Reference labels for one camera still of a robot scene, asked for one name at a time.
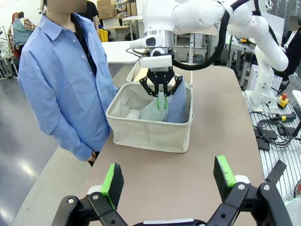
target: person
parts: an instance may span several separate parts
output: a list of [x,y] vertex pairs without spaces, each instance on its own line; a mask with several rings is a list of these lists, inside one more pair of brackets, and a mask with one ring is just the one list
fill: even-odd
[[45,0],[46,15],[23,48],[19,85],[40,125],[91,165],[110,135],[105,112],[117,88],[82,0]]
[[12,24],[8,30],[8,45],[11,53],[20,57],[24,44],[28,41],[35,29],[36,25],[28,18],[24,19],[23,12],[20,12],[20,14],[14,13]]
[[294,74],[301,60],[301,19],[298,18],[298,29],[289,31],[281,44],[282,50],[288,58],[288,66],[283,72],[275,71],[275,74],[288,81],[288,76]]
[[93,2],[87,0],[87,11],[84,13],[78,13],[78,14],[91,20],[94,23],[96,32],[99,36],[98,11],[97,11],[96,5]]

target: brown table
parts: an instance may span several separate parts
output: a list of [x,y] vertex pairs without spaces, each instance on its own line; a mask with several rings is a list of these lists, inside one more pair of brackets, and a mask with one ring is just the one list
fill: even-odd
[[[119,162],[124,188],[119,214],[129,224],[144,220],[195,218],[207,221],[221,204],[213,177],[214,156],[227,157],[234,174],[263,183],[261,160],[249,113],[234,72],[210,66],[193,73],[193,111],[186,153],[164,153],[116,145],[112,137],[98,157],[80,198],[100,185],[111,163]],[[237,226],[254,226],[240,213]]]

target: white storage bin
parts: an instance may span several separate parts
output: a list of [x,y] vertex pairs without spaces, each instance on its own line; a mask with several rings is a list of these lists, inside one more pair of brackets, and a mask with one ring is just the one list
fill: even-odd
[[127,117],[133,109],[139,111],[153,100],[153,96],[149,96],[140,83],[125,84],[106,112],[114,131],[114,143],[163,152],[186,152],[193,120],[192,89],[189,87],[186,87],[186,96],[186,123],[129,119]]
[[[127,77],[127,82],[131,83],[134,82],[134,79],[136,78],[137,74],[139,73],[141,66],[140,66],[140,62],[137,62],[135,64],[135,66],[133,67],[133,69],[131,70],[130,74]],[[174,73],[178,74],[178,75],[182,75],[184,77],[185,80],[185,85],[191,89],[194,88],[194,84],[192,81],[192,71],[184,71],[181,70],[180,68],[177,68],[174,66]]]

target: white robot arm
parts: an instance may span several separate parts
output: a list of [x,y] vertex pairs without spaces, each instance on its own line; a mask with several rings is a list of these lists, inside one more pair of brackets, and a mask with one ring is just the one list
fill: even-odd
[[[179,4],[175,0],[146,0],[143,5],[145,37],[133,41],[130,48],[148,48],[150,50],[150,57],[141,59],[141,66],[149,68],[148,77],[150,79],[151,74],[154,73],[159,76],[165,75],[173,64],[180,67],[172,59],[174,33],[183,34],[207,29],[216,21],[225,19],[227,14],[225,12],[228,12],[230,34],[237,37],[254,38],[257,44],[255,54],[260,69],[252,97],[254,103],[263,108],[266,107],[266,104],[275,105],[276,98],[271,90],[274,75],[271,67],[278,71],[284,71],[287,68],[288,59],[274,41],[266,19],[262,16],[252,15],[249,8],[243,4],[247,1],[190,0]],[[182,67],[185,70],[202,68],[198,65]]]

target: person in black clothing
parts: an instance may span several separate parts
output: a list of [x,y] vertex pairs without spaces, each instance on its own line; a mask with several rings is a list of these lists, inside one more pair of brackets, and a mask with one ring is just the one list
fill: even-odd
[[97,11],[96,5],[91,1],[87,1],[87,12],[86,13],[78,13],[78,14],[91,20],[94,23],[96,32],[99,36],[98,11]]
[[288,81],[288,76],[294,74],[301,60],[301,19],[298,18],[298,30],[289,31],[283,38],[281,44],[282,50],[288,58],[288,66],[285,71],[275,71],[275,75],[283,78],[283,81]]

